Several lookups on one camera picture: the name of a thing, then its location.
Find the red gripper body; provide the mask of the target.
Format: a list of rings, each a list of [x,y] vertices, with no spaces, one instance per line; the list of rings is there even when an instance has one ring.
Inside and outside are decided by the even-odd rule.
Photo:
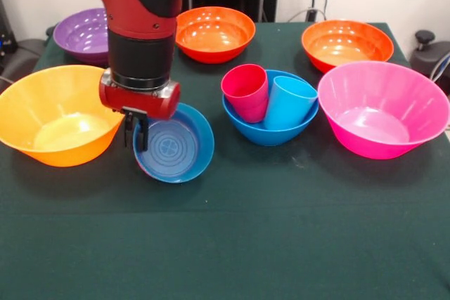
[[[152,119],[170,119],[179,104],[181,87],[178,82],[169,80],[161,89],[135,91],[117,85],[112,72],[106,69],[99,83],[101,103],[118,112],[136,112]]]

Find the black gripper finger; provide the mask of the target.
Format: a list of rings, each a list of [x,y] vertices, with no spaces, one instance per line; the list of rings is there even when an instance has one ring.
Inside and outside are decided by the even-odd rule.
[[[136,125],[135,149],[145,152],[148,149],[148,117],[146,113],[137,114],[138,124]]]
[[[124,111],[124,146],[133,145],[134,116],[130,111]]]

